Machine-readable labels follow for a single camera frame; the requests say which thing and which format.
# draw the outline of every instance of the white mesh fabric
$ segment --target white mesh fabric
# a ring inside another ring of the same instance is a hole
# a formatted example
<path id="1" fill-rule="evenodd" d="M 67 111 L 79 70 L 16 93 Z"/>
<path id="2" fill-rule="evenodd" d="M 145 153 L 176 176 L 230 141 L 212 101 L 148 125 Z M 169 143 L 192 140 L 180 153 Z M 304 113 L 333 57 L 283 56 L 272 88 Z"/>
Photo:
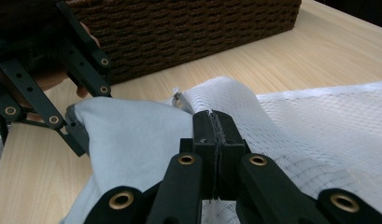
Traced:
<path id="1" fill-rule="evenodd" d="M 298 188 L 351 191 L 382 213 L 382 82 L 259 95 L 218 77 L 183 92 L 194 112 L 222 111 L 251 151 L 269 156 Z M 239 223 L 234 203 L 204 202 L 204 223 Z"/>

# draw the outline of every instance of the white cloth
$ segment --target white cloth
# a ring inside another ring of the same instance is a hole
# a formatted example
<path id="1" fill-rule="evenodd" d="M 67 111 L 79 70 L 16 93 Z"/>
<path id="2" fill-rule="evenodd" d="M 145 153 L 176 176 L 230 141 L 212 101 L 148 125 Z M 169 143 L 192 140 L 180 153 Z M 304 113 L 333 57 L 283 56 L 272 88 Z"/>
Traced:
<path id="1" fill-rule="evenodd" d="M 169 105 L 98 97 L 75 111 L 90 137 L 93 173 L 62 223 L 83 223 L 110 189 L 154 186 L 179 152 L 180 138 L 191 138 L 191 115 Z"/>
<path id="2" fill-rule="evenodd" d="M 183 105 L 188 106 L 188 111 L 214 109 L 232 116 L 251 151 L 274 159 L 304 193 L 317 197 L 323 189 L 346 189 L 382 213 L 382 82 L 256 97 L 241 83 L 218 77 L 184 91 L 180 99 L 186 101 Z M 173 114 L 165 117 L 157 108 Z M 118 185 L 145 190 L 157 183 L 169 159 L 178 151 L 179 138 L 191 136 L 191 115 L 165 105 L 97 98 L 76 105 L 76 112 L 91 137 L 93 176 L 65 223 L 81 223 L 99 195 Z M 159 120 L 159 131 L 145 122 L 146 118 Z M 177 131 L 178 126 L 183 128 L 181 132 Z M 120 133 L 113 127 L 119 127 Z M 162 127 L 164 133 L 172 136 L 169 141 L 175 142 L 166 151 L 160 151 L 163 147 L 150 148 L 150 142 L 146 143 L 149 140 L 156 144 L 164 137 L 145 139 L 143 134 L 133 132 L 136 129 L 140 133 L 160 134 Z M 134 150 L 135 146 L 142 151 Z M 146 151 L 166 161 L 145 164 L 141 161 Z M 123 162 L 111 153 L 131 159 Z M 149 175 L 123 172 L 144 165 L 144 172 Z M 235 203 L 204 202 L 203 223 L 238 223 L 234 207 Z"/>

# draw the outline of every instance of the metal rivet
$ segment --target metal rivet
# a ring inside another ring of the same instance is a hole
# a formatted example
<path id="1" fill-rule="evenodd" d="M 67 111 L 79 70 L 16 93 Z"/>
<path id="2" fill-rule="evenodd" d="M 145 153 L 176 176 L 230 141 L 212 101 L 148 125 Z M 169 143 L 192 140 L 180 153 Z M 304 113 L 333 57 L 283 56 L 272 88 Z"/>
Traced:
<path id="1" fill-rule="evenodd" d="M 100 92 L 107 93 L 108 92 L 108 88 L 106 86 L 102 86 L 102 87 L 100 87 Z"/>
<path id="2" fill-rule="evenodd" d="M 101 64 L 102 65 L 108 65 L 109 64 L 109 60 L 108 59 L 102 59 L 101 60 Z"/>
<path id="3" fill-rule="evenodd" d="M 13 107 L 13 106 L 8 106 L 7 108 L 5 108 L 5 113 L 6 113 L 7 115 L 12 116 L 12 115 L 15 115 L 16 112 L 17 112 L 17 110 L 16 110 L 16 108 Z"/>
<path id="4" fill-rule="evenodd" d="M 344 211 L 349 213 L 356 213 L 360 211 L 360 206 L 357 204 L 357 202 L 345 194 L 335 193 L 331 195 L 330 199 L 336 207 Z"/>
<path id="5" fill-rule="evenodd" d="M 267 160 L 262 156 L 253 156 L 249 158 L 249 161 L 254 165 L 264 166 L 267 164 Z"/>
<path id="6" fill-rule="evenodd" d="M 130 206 L 134 201 L 134 195 L 131 191 L 123 191 L 115 194 L 109 200 L 109 207 L 115 210 L 121 210 Z"/>
<path id="7" fill-rule="evenodd" d="M 178 158 L 178 162 L 182 165 L 191 165 L 195 162 L 195 158 L 193 156 L 181 156 Z"/>
<path id="8" fill-rule="evenodd" d="M 51 116 L 49 118 L 49 122 L 52 123 L 52 124 L 56 124 L 59 122 L 59 118 L 57 116 Z"/>

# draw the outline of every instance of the wicker basket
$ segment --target wicker basket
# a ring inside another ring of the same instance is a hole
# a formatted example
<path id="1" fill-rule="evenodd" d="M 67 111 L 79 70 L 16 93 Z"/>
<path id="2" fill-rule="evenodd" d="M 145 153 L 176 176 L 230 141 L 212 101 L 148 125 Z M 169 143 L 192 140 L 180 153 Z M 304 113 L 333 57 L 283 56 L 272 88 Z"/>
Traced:
<path id="1" fill-rule="evenodd" d="M 301 0 L 67 1 L 113 62 L 112 84 L 293 28 Z"/>

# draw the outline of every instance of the light wood surface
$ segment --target light wood surface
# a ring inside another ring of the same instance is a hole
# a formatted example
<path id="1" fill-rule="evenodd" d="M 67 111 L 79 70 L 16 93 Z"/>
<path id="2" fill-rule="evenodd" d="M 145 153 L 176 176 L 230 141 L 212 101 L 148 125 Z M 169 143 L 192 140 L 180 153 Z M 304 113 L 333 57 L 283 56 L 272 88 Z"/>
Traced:
<path id="1" fill-rule="evenodd" d="M 382 28 L 304 0 L 295 28 L 113 87 L 121 99 L 162 100 L 212 77 L 234 77 L 255 93 L 382 80 Z M 47 92 L 64 113 L 80 101 L 69 81 Z M 50 130 L 14 124 L 0 162 L 0 223 L 57 223 L 92 168 Z"/>

